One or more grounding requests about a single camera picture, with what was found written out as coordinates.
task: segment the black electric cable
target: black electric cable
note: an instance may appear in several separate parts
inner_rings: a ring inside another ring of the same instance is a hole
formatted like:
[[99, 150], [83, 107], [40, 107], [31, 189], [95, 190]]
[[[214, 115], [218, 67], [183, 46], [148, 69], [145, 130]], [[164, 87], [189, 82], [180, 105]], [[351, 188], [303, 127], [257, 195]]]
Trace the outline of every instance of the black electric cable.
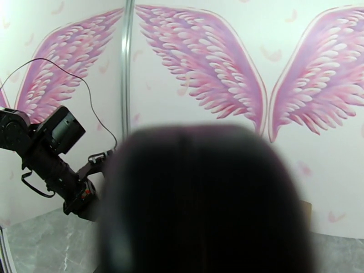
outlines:
[[92, 103], [92, 96], [91, 96], [91, 90], [90, 90], [90, 87], [88, 86], [88, 84], [87, 84], [87, 82], [83, 79], [83, 78], [81, 78], [81, 77], [79, 77], [79, 76], [77, 76], [77, 75], [74, 75], [74, 74], [72, 74], [72, 73], [70, 73], [70, 72], [68, 72], [68, 71], [66, 71], [66, 70], [64, 70], [63, 68], [61, 68], [59, 65], [57, 65], [56, 63], [54, 63], [54, 62], [52, 62], [51, 60], [48, 60], [48, 59], [46, 59], [46, 58], [35, 58], [35, 59], [32, 59], [32, 60], [30, 60], [30, 61], [27, 61], [25, 64], [22, 64], [21, 66], [19, 66], [17, 69], [15, 69], [12, 73], [10, 73], [10, 75], [5, 79], [5, 81], [4, 81], [4, 83], [0, 86], [0, 91], [3, 89], [3, 87], [4, 87], [4, 85], [5, 85], [5, 83], [8, 81], [8, 79], [14, 74], [14, 73], [16, 73], [19, 69], [21, 69], [21, 68], [23, 68], [24, 66], [26, 66], [27, 64], [30, 64], [30, 63], [32, 63], [32, 62], [34, 62], [34, 61], [39, 61], [39, 60], [43, 60], [43, 61], [47, 61], [47, 62], [49, 62], [49, 63], [51, 63], [51, 64], [53, 64], [54, 66], [56, 66], [56, 67], [58, 67], [60, 70], [62, 70], [64, 73], [66, 73], [66, 74], [68, 74], [68, 75], [71, 75], [71, 76], [73, 76], [73, 77], [75, 77], [75, 78], [77, 78], [77, 79], [80, 79], [85, 85], [86, 85], [86, 87], [87, 87], [87, 89], [88, 89], [88, 93], [89, 93], [89, 96], [90, 96], [90, 106], [91, 106], [91, 110], [92, 110], [92, 112], [93, 112], [93, 114], [95, 115], [95, 117], [96, 117], [96, 119], [99, 121], [99, 123], [100, 123], [100, 125], [106, 130], [106, 131], [108, 131], [109, 133], [110, 133], [110, 135], [113, 137], [113, 139], [114, 139], [114, 141], [115, 141], [115, 145], [114, 145], [114, 150], [116, 150], [116, 148], [117, 148], [117, 139], [116, 139], [116, 137], [115, 137], [115, 135], [101, 122], [101, 120], [100, 120], [100, 118], [99, 118], [99, 116], [96, 114], [96, 112], [95, 112], [95, 109], [94, 109], [94, 106], [93, 106], [93, 103]]

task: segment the painted feather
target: painted feather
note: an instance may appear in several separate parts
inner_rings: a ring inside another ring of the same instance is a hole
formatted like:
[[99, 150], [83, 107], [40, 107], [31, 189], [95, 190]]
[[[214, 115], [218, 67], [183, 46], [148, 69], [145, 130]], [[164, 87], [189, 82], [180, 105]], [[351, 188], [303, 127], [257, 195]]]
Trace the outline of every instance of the painted feather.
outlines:
[[4, 92], [3, 83], [0, 80], [0, 107], [2, 108], [10, 108], [8, 98]]
[[[46, 58], [85, 78], [112, 39], [114, 25], [122, 12], [122, 9], [112, 10], [53, 31], [43, 40], [34, 58]], [[71, 98], [80, 82], [47, 61], [34, 61], [23, 80], [15, 109], [24, 111], [32, 123], [42, 122], [61, 101]]]
[[364, 7], [331, 9], [314, 19], [274, 86], [270, 141], [295, 122], [320, 134], [364, 106]]
[[192, 88], [190, 96], [217, 118], [244, 115], [265, 126], [267, 93], [244, 45], [218, 15], [196, 9], [137, 5], [143, 35], [162, 64]]

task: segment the wall mural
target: wall mural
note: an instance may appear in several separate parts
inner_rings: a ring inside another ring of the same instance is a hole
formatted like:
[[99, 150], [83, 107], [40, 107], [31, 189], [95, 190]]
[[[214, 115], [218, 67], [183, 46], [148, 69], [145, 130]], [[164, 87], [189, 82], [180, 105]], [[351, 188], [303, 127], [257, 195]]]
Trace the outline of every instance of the wall mural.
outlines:
[[162, 64], [217, 118], [244, 115], [271, 142], [281, 127], [320, 135], [364, 106], [364, 7], [319, 14], [307, 27], [268, 101], [264, 82], [235, 30], [193, 8], [137, 5], [142, 33]]
[[[46, 58], [65, 71], [85, 78], [112, 39], [114, 25], [122, 13], [123, 9], [112, 10], [51, 32], [41, 42], [34, 58]], [[80, 82], [47, 61], [34, 61], [23, 79], [14, 109], [24, 111], [31, 123], [40, 123], [62, 101], [71, 99]], [[0, 106], [11, 108], [4, 89], [0, 91]]]

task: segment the white wall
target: white wall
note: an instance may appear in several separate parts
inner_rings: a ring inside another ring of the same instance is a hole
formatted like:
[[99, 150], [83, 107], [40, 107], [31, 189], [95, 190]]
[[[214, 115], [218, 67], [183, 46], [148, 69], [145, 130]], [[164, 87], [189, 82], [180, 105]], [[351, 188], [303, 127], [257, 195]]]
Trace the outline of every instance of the white wall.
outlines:
[[[4, 81], [17, 67], [34, 57], [43, 40], [55, 29], [87, 20], [95, 15], [121, 9], [126, 0], [0, 0], [0, 79]], [[121, 27], [122, 19], [114, 25], [112, 40], [88, 70], [85, 78], [90, 86], [94, 108], [103, 123], [120, 138], [121, 135]], [[6, 82], [4, 92], [10, 106], [22, 88], [28, 74], [24, 67]], [[113, 147], [112, 137], [99, 126], [92, 114], [87, 88], [80, 84], [67, 106], [86, 129], [86, 134], [62, 158], [76, 171], [87, 157]], [[21, 160], [13, 152], [0, 150], [0, 225], [7, 226], [61, 207], [59, 196], [43, 198], [20, 180]], [[92, 180], [99, 186], [99, 177]], [[35, 174], [28, 181], [46, 192], [45, 183]]]

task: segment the gray marble floor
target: gray marble floor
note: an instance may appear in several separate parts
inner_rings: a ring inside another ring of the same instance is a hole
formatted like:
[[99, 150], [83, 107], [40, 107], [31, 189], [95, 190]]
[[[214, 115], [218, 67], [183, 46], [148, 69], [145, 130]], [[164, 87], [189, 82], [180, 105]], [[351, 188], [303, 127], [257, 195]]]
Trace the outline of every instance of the gray marble floor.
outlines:
[[[8, 229], [18, 273], [92, 273], [95, 224], [55, 210]], [[318, 273], [364, 273], [364, 240], [313, 234]]]
[[92, 273], [95, 224], [55, 210], [8, 228], [17, 273]]

